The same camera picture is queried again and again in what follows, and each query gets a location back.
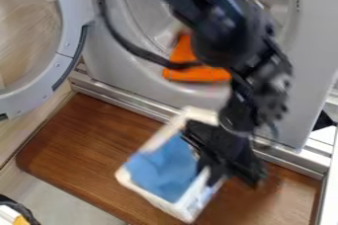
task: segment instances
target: orange cloth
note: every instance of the orange cloth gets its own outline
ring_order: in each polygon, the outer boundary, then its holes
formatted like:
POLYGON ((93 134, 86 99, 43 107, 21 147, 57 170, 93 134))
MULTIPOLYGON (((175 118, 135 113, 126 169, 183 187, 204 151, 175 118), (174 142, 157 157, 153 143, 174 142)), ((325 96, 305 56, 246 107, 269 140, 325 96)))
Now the orange cloth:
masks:
MULTIPOLYGON (((169 58, 173 62, 196 61, 190 47, 190 36, 182 35, 169 58)), ((221 68, 212 68, 206 65, 189 68, 186 70, 163 69, 165 79, 177 82, 213 83, 231 80, 231 74, 221 68)))

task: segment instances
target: wooden floor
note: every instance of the wooden floor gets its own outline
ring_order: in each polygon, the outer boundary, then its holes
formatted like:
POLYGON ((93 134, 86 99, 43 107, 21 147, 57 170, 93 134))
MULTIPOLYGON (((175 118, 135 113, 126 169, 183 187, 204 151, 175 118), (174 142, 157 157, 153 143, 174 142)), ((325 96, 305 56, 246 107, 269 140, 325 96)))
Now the wooden floor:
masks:
MULTIPOLYGON (((115 170, 161 123, 76 95, 17 156, 24 171, 130 224, 182 224, 121 187, 115 170)), ((227 182, 196 224, 305 225, 320 182, 268 165, 259 189, 227 182)))

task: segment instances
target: towel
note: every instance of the towel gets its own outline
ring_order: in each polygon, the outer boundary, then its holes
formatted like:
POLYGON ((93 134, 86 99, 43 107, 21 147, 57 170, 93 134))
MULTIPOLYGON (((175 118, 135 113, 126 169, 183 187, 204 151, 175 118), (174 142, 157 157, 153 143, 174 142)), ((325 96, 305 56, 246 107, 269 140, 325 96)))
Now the towel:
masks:
POLYGON ((125 166, 135 184, 173 203, 197 174, 197 161, 181 133, 152 153, 135 153, 125 166))
MULTIPOLYGON (((178 43, 169 59, 173 62, 197 60, 190 47, 189 35, 181 35, 179 37, 178 43)), ((162 71, 162 76, 171 81, 192 83, 214 83, 231 80, 229 72, 222 68, 212 68, 206 65, 180 71, 165 68, 162 71)))

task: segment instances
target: white basket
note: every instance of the white basket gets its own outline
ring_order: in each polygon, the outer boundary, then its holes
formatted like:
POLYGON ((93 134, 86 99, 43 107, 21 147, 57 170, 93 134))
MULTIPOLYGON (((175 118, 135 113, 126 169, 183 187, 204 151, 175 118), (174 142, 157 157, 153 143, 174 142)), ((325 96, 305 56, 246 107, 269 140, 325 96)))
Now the white basket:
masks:
MULTIPOLYGON (((174 116, 167 125, 158 130, 138 151, 153 152, 157 150, 177 132, 181 131, 190 119, 209 125, 218 125, 215 112, 186 107, 182 110, 181 114, 174 116)), ((137 192, 154 206, 186 223, 192 223, 196 220, 210 201, 211 197, 219 190, 225 181, 224 178, 215 186, 208 187, 207 181, 210 177, 210 169, 205 168, 194 179, 180 199, 175 203, 171 203, 134 184, 131 180, 129 171, 124 166, 116 171, 115 176, 119 183, 124 187, 137 192)))

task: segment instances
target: black cable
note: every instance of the black cable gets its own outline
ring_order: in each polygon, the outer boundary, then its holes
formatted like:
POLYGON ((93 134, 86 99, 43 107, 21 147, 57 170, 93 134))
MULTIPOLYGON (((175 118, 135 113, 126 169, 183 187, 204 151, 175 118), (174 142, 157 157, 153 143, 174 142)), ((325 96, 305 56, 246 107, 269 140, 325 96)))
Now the black cable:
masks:
POLYGON ((203 65, 201 62, 198 61, 181 62, 181 63, 172 62, 156 53, 153 53, 142 47, 139 47, 136 44, 132 43, 131 41, 127 40, 120 33, 118 33, 118 31, 114 28, 114 26, 110 22, 107 15, 106 0, 102 0, 102 16, 111 36, 120 44, 120 46, 122 46, 126 51, 128 51, 134 56, 161 65, 171 70, 184 70, 203 65))

